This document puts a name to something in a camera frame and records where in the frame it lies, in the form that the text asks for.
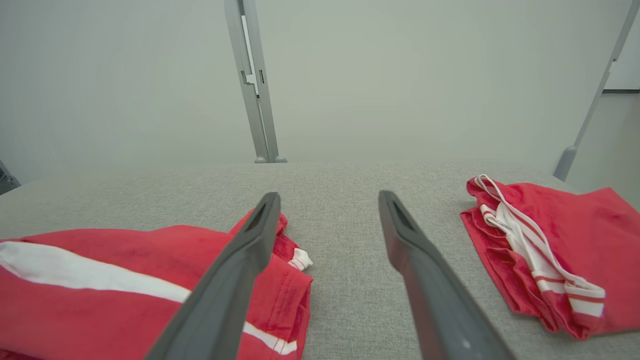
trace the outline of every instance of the gray table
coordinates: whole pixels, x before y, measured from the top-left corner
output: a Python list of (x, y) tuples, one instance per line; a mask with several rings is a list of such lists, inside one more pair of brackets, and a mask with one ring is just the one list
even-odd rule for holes
[(485, 173), (503, 183), (571, 189), (509, 163), (263, 164), (128, 170), (44, 179), (0, 196), (0, 238), (79, 227), (151, 230), (189, 224), (228, 231), (260, 197), (282, 196), (286, 234), (314, 266), (304, 359), (417, 359), (401, 276), (388, 263), (378, 190), (395, 191), (519, 359), (630, 359), (640, 332), (586, 342), (511, 313), (484, 270), (459, 213)]

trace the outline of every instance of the black strip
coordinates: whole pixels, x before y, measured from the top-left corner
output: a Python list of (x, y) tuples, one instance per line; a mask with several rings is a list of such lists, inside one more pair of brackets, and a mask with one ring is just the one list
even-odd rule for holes
[(603, 94), (640, 94), (640, 89), (633, 89), (633, 90), (611, 90), (611, 89), (605, 89), (602, 90)]

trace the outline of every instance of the red cloth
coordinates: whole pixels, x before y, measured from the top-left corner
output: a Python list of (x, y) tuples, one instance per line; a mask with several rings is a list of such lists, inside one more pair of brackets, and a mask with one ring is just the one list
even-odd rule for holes
[[(77, 229), (3, 240), (0, 242), (0, 349), (4, 349), (4, 353), (0, 350), (0, 358), (144, 358), (180, 308), (180, 300), (169, 298), (175, 294), (188, 296), (247, 217), (231, 233), (179, 225), (149, 232)], [(281, 216), (274, 254), (265, 271), (256, 278), (238, 359), (299, 360), (302, 357), (312, 279), (287, 263), (298, 246), (284, 235), (286, 225), (287, 219)], [(25, 245), (30, 249), (34, 245), (38, 250), (53, 250), (52, 254), (67, 250), (70, 253), (64, 254), (74, 261), (80, 259), (90, 264), (84, 269), (95, 270), (92, 267), (95, 264), (107, 267), (111, 264), (119, 266), (118, 271), (130, 270), (138, 273), (135, 276), (142, 277), (143, 282), (155, 281), (151, 288), (159, 289), (160, 295), (149, 295), (143, 290), (140, 290), (142, 293), (131, 289), (115, 291), (113, 285), (97, 290), (99, 286), (93, 282), (70, 288), (73, 286), (27, 280), (25, 277), (35, 274), (36, 270), (33, 274), (15, 266), (12, 271), (8, 270), (11, 261), (15, 264), (20, 258), (15, 249)], [(28, 262), (35, 267), (57, 269), (46, 274), (49, 277), (60, 272), (60, 268), (71, 266), (58, 263), (56, 267), (51, 258), (43, 265), (33, 256)], [(88, 276), (91, 281), (111, 270), (98, 269), (96, 276)], [(123, 270), (123, 279), (126, 286), (130, 286), (128, 276), (133, 273), (126, 270)]]
[(584, 195), (534, 184), (467, 182), (461, 214), (515, 313), (574, 338), (640, 328), (640, 214), (610, 188)]

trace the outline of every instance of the gray fabric surface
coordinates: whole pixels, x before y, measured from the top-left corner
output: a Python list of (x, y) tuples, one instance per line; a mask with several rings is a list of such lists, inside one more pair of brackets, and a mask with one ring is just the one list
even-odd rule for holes
[(474, 205), (465, 182), (570, 190), (551, 175), (505, 163), (288, 163), (110, 172), (59, 177), (0, 196), (0, 238), (79, 227), (151, 230), (189, 224), (228, 231), (265, 192), (282, 196), (286, 234), (315, 265), (304, 359), (417, 359), (401, 276), (389, 265), (378, 190), (397, 193), (519, 359), (629, 359), (640, 332), (586, 342), (511, 313), (480, 262), (459, 213)]

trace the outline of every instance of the red fabric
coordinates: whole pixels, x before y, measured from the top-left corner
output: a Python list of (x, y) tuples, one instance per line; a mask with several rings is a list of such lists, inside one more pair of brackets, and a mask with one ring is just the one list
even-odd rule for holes
[(513, 207), (539, 225), (565, 270), (606, 291), (600, 318), (572, 312), (565, 293), (541, 292), (525, 258), (509, 247), (500, 229), (484, 221), (480, 206), (495, 210), (499, 201), (473, 178), (467, 182), (467, 191), (477, 198), (477, 207), (461, 217), (511, 310), (536, 316), (549, 331), (564, 329), (580, 340), (640, 328), (638, 212), (610, 188), (574, 195), (534, 184), (496, 183)]
[[(246, 217), (235, 227), (236, 232)], [(312, 278), (287, 264), (297, 245), (284, 236), (253, 287), (247, 322), (298, 349), (280, 355), (243, 333), (238, 359), (301, 359)], [(78, 229), (4, 241), (51, 245), (192, 290), (233, 238), (179, 225), (155, 231)], [(25, 281), (0, 268), (0, 358), (142, 359), (181, 303), (138, 293), (71, 289)]]

